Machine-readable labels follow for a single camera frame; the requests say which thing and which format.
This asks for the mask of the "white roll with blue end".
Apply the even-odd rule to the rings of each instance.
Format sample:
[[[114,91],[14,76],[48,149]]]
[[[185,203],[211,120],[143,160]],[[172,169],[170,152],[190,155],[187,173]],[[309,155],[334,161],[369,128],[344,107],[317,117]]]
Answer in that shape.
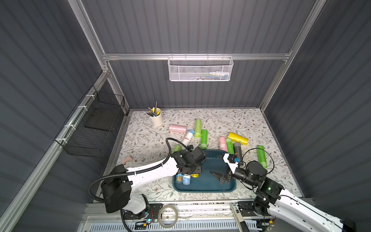
[[[190,183],[191,183],[191,175],[183,175],[182,184],[190,185]]]

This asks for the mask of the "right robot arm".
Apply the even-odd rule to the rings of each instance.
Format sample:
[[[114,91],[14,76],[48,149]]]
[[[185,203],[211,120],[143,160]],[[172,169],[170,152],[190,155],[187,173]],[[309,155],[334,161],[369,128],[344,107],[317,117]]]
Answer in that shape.
[[[256,198],[253,208],[259,215],[271,215],[281,219],[303,232],[356,232],[356,223],[349,219],[340,219],[321,211],[306,201],[292,194],[281,184],[267,177],[268,171],[257,161],[249,162],[245,168],[239,163],[226,160],[225,173],[211,171],[221,184],[232,179],[247,184],[254,190]]]

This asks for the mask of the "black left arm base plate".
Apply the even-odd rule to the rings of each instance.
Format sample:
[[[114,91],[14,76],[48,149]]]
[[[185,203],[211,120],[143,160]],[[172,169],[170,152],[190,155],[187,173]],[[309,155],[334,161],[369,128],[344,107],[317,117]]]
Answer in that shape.
[[[131,211],[125,211],[124,219],[135,220],[135,219],[144,219],[144,218],[155,218],[158,216],[159,211],[164,207],[163,204],[152,204],[139,214],[133,214]]]

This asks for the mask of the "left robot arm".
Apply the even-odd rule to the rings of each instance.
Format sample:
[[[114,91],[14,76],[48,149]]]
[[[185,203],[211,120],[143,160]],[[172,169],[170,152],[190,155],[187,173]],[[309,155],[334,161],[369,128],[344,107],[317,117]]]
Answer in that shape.
[[[117,166],[101,181],[106,212],[114,213],[125,209],[135,215],[141,214],[147,210],[147,201],[144,196],[135,194],[137,188],[176,174],[199,174],[202,172],[201,166],[205,160],[207,156],[204,152],[194,150],[176,152],[168,159],[152,165],[130,169],[126,169],[123,165]]]

